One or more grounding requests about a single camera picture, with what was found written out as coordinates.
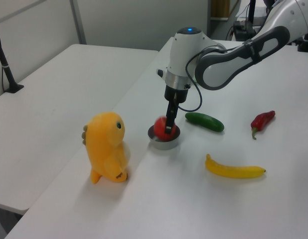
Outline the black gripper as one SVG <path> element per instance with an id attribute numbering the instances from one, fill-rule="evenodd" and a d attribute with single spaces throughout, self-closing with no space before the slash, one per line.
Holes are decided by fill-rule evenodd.
<path id="1" fill-rule="evenodd" d="M 184 103 L 186 101 L 188 94 L 188 89 L 177 90 L 166 85 L 164 97 L 168 103 L 166 112 L 166 123 L 165 123 L 165 133 L 171 134 L 174 129 L 174 122 L 177 116 L 178 104 Z"/>

